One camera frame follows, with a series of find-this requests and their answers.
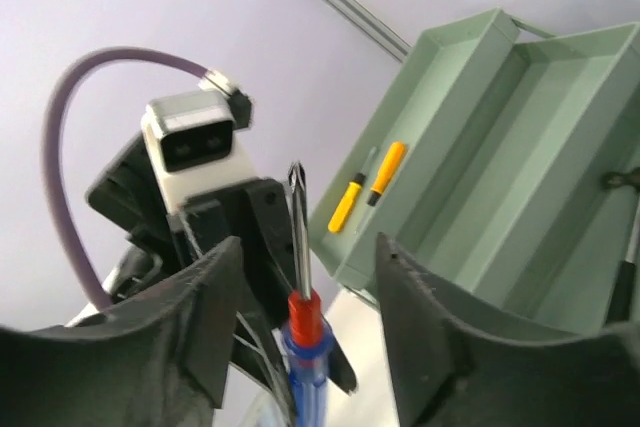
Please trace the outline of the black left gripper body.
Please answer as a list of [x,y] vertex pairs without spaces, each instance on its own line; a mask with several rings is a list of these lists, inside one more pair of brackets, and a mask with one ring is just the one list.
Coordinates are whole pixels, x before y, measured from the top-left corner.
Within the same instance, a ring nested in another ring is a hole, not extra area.
[[185,209],[163,206],[141,139],[133,140],[89,189],[91,208],[128,235],[131,247],[110,287],[132,303],[165,287],[187,297],[161,315],[176,333],[169,360],[213,408],[237,367],[268,389],[287,419],[299,411],[273,330],[288,322],[294,247],[284,188],[257,178],[207,189]]

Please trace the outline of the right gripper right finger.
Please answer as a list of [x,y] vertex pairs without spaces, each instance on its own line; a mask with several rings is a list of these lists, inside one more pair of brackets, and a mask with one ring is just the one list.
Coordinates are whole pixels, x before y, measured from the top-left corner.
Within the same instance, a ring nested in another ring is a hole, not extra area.
[[403,426],[635,426],[639,328],[570,334],[493,306],[376,240],[377,299]]

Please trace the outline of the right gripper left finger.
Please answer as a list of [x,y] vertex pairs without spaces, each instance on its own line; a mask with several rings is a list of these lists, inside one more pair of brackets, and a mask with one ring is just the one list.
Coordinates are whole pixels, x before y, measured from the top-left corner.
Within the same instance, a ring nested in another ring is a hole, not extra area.
[[74,327],[1,331],[4,426],[210,426],[224,397],[242,253],[229,237],[174,277]]

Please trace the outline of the yellow handled screwdriver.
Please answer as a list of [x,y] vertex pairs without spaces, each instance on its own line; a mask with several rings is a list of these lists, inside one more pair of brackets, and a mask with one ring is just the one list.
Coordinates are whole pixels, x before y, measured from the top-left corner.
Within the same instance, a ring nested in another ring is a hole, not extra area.
[[382,194],[385,192],[395,172],[399,168],[407,149],[407,145],[399,141],[395,141],[390,145],[385,157],[380,163],[376,177],[371,185],[370,193],[366,201],[367,209],[362,214],[357,226],[354,228],[355,232],[362,227],[368,216],[368,212],[376,206],[382,197]]
[[372,147],[369,151],[363,165],[354,174],[348,186],[339,201],[331,219],[328,222],[327,230],[332,234],[340,233],[346,224],[355,202],[363,188],[367,174],[371,169],[371,164],[378,152],[377,147]]

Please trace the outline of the blue handled screwdriver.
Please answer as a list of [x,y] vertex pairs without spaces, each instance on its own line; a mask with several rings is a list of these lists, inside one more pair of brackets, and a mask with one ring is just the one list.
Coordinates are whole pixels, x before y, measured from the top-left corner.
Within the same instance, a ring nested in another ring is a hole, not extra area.
[[288,298],[289,318],[282,335],[297,409],[296,424],[322,427],[326,424],[329,353],[334,336],[312,286],[306,178],[298,161],[289,169],[288,185],[296,285]]

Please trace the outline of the green translucent tool box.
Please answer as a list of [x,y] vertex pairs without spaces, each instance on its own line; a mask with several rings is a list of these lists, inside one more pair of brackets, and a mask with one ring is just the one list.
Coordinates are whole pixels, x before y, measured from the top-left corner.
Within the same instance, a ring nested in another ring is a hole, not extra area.
[[[424,31],[309,222],[334,279],[374,291],[378,233],[477,297],[575,333],[600,328],[635,207],[639,26],[538,33],[500,9]],[[390,145],[406,154],[355,232]],[[342,231],[328,222],[372,147]]]

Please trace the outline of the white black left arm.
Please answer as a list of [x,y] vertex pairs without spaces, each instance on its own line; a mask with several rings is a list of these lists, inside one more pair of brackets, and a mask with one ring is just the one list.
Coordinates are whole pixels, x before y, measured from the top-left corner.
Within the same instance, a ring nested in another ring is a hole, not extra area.
[[108,286],[114,303],[174,277],[227,237],[238,238],[241,255],[215,279],[225,288],[234,274],[244,277],[229,363],[271,392],[289,425],[320,426],[327,383],[352,392],[357,380],[328,330],[312,348],[294,337],[289,200],[286,186],[256,178],[198,195],[184,213],[169,214],[141,138],[124,148],[87,196],[91,208],[129,234],[130,249]]

